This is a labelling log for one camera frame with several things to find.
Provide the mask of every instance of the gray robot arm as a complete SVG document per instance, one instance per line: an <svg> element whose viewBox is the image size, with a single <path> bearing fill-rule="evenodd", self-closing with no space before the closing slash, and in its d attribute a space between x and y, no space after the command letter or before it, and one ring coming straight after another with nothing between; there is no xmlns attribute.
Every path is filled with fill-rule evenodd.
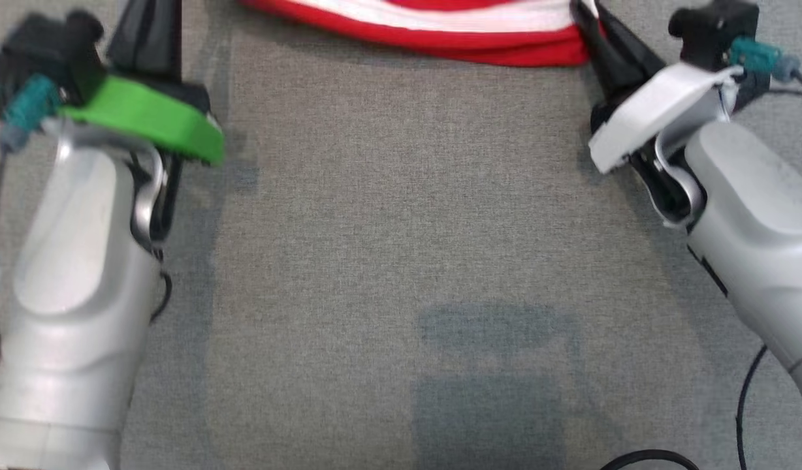
<svg viewBox="0 0 802 470"><path fill-rule="evenodd" d="M703 126L685 160L706 194L688 246L802 393L802 177L730 123Z"/></svg>
<svg viewBox="0 0 802 470"><path fill-rule="evenodd" d="M59 133L12 283L0 468L117 470L160 271L139 228L155 188L136 185L123 158L159 170L159 156L101 128L67 122Z"/></svg>

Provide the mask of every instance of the white stripe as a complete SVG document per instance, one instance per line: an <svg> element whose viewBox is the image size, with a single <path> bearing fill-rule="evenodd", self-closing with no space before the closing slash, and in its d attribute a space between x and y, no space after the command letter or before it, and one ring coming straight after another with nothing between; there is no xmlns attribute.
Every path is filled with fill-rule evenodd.
<svg viewBox="0 0 802 470"><path fill-rule="evenodd" d="M447 33L530 33L572 25L569 0L515 0L488 8L441 12L404 8L386 0L289 0L361 23Z"/></svg>
<svg viewBox="0 0 802 470"><path fill-rule="evenodd" d="M586 5L587 8L590 9L593 15L598 18L598 7L596 6L596 0L581 0L583 4Z"/></svg>

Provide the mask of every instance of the gray table surface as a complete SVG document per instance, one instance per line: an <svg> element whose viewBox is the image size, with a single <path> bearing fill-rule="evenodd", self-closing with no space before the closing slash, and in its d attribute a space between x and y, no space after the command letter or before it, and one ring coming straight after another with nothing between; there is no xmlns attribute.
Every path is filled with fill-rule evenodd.
<svg viewBox="0 0 802 470"><path fill-rule="evenodd" d="M0 1L0 38L76 4L114 20L113 0ZM678 57L667 21L687 0L607 4ZM802 57L802 0L762 6L760 36ZM184 176L126 469L587 470L643 447L737 467L760 341L632 174L591 167L591 72L419 57L228 0L184 8L186 71L212 89L229 158ZM802 172L802 101L738 120ZM7 271L51 145L9 168ZM752 468L802 469L801 400L774 360L746 439Z"/></svg>

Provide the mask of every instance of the red fabric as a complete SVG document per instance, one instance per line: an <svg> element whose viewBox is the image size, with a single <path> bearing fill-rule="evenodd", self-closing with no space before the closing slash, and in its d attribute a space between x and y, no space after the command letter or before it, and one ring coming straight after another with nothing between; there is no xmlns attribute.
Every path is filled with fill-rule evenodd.
<svg viewBox="0 0 802 470"><path fill-rule="evenodd" d="M509 3L511 0L387 0L389 3L395 3L406 8L415 8L417 10L440 10L443 12L452 12L458 10L470 10L473 8L487 8L499 5L500 3Z"/></svg>
<svg viewBox="0 0 802 470"><path fill-rule="evenodd" d="M575 26L536 33L446 33L362 23L290 0L241 0L341 35L409 48L423 54L514 67L582 65L589 56Z"/></svg>

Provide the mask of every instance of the green gripper part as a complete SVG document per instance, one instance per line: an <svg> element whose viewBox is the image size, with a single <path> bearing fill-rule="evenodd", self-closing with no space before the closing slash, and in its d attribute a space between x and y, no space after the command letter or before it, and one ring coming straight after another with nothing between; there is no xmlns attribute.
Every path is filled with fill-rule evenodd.
<svg viewBox="0 0 802 470"><path fill-rule="evenodd" d="M132 80L108 75L84 106L60 114L152 142L183 157L219 166L224 134L194 107Z"/></svg>

